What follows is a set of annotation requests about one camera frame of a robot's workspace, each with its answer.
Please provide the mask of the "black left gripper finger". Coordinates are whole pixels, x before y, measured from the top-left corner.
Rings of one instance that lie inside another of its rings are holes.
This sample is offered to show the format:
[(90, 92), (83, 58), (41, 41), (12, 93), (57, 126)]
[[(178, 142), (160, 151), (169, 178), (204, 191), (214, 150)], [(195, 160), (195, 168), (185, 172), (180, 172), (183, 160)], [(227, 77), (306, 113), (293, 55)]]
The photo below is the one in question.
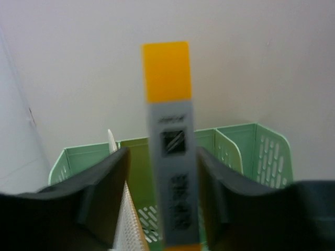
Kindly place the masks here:
[(1, 194), (1, 250), (109, 250), (115, 243), (130, 151), (38, 192)]

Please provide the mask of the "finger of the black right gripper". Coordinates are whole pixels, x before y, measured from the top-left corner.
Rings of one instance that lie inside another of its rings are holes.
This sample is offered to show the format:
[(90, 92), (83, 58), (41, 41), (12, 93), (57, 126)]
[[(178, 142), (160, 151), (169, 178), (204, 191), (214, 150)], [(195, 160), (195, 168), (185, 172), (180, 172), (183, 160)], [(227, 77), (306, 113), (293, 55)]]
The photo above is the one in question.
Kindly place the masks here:
[(271, 188), (197, 149), (210, 250), (334, 250), (334, 181)]

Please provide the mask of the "clear sleeve with papers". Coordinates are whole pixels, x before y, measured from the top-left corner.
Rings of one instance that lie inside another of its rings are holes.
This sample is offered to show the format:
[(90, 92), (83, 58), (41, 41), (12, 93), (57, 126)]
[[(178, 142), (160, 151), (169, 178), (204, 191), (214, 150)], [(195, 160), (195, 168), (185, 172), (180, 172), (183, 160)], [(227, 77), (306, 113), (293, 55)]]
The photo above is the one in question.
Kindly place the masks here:
[(127, 182), (122, 194), (114, 246), (110, 250), (149, 250)]

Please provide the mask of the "yellow folder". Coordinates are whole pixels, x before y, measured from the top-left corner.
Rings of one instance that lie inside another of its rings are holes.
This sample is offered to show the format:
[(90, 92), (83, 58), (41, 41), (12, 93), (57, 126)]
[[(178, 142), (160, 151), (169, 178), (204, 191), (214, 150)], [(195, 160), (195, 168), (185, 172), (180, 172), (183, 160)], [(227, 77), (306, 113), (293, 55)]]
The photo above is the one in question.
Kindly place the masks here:
[(164, 250), (201, 250), (189, 48), (141, 48), (149, 151)]

